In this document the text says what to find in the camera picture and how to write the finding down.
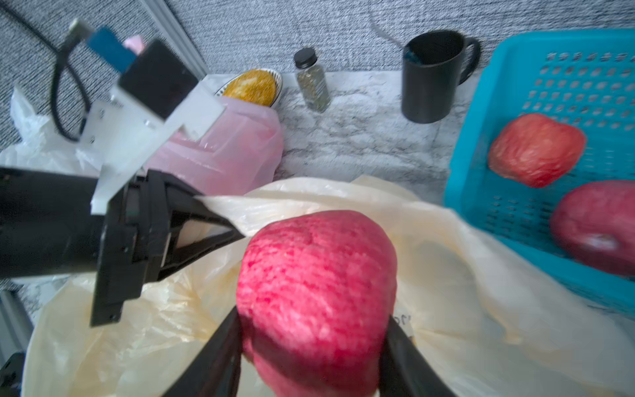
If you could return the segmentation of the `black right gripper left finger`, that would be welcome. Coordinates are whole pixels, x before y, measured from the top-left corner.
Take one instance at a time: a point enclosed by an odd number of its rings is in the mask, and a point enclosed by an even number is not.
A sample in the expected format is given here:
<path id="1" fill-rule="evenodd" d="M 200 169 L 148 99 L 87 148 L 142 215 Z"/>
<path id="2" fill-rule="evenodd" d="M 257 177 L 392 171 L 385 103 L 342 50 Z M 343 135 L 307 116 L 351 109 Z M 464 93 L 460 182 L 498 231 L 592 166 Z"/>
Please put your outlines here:
<path id="1" fill-rule="evenodd" d="M 237 396 L 241 377 L 241 337 L 241 320 L 234 307 L 163 396 Z"/>

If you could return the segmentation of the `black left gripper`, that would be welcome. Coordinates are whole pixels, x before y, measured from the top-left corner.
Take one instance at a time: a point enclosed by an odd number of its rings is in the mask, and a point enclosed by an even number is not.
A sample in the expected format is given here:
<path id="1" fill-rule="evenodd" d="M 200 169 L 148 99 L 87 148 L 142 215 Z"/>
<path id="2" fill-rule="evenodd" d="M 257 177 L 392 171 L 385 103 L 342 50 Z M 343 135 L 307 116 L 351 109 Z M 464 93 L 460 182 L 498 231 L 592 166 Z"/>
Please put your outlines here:
<path id="1" fill-rule="evenodd" d="M 230 221 L 199 199 L 198 190 L 174 175 L 149 170 L 145 177 L 137 177 L 107 203 L 89 322 L 92 328 L 119 322 L 124 304 L 142 294 L 147 261 L 137 260 L 135 253 L 147 248 L 148 234 L 140 230 L 139 223 L 151 216 L 153 204 L 150 198 L 140 197 L 142 188 L 157 188 L 157 203 L 164 203 L 167 195 L 176 248 L 201 243 L 217 248 L 244 238 Z"/>

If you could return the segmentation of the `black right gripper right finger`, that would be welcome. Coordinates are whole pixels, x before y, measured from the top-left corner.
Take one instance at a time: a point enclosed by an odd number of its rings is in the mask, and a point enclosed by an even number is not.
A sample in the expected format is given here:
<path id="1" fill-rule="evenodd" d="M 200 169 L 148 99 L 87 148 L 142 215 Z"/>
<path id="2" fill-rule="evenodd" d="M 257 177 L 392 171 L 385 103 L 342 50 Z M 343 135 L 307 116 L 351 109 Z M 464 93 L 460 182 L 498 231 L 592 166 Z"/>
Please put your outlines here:
<path id="1" fill-rule="evenodd" d="M 381 397 L 455 397 L 405 331 L 390 317 L 380 356 Z"/>

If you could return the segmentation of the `pink plastic bag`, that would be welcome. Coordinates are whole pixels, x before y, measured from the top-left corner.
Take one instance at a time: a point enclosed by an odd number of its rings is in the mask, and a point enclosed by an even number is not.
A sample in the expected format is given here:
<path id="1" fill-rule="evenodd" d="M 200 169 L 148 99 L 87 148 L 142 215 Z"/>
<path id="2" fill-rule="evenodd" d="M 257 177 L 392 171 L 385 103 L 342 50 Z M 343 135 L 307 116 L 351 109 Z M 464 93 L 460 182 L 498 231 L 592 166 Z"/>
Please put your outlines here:
<path id="1" fill-rule="evenodd" d="M 144 167 L 174 175 L 206 196 L 244 195 L 274 180 L 284 132 L 274 109 L 221 97 L 221 117 L 197 142 L 178 132 Z"/>

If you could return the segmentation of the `cream banana print plastic bag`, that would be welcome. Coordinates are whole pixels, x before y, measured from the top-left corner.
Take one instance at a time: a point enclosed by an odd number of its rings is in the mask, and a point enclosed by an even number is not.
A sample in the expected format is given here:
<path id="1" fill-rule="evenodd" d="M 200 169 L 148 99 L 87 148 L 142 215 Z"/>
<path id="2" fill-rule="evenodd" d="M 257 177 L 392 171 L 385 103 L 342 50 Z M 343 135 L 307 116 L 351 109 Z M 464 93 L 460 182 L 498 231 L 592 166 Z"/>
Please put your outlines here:
<path id="1" fill-rule="evenodd" d="M 370 176 L 293 178 L 204 204 L 250 239 L 269 223 L 328 210 L 373 219 L 398 256 L 396 312 L 459 396 L 631 396 L 634 339 L 455 212 Z M 246 240 L 208 254 L 89 325 L 95 278 L 71 279 L 40 312 L 25 396 L 159 396 L 234 306 Z"/>

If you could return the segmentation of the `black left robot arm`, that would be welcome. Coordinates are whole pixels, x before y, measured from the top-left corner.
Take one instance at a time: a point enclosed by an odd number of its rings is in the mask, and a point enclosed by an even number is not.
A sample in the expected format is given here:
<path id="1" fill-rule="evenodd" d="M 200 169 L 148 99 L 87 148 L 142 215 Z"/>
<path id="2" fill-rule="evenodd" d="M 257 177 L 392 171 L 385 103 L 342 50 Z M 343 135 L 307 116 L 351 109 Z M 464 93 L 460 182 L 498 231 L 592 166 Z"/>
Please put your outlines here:
<path id="1" fill-rule="evenodd" d="M 163 281 L 241 233 L 175 176 L 151 170 L 93 214 L 97 180 L 1 171 L 1 276 L 96 275 L 92 327 L 119 322 L 145 284 Z"/>

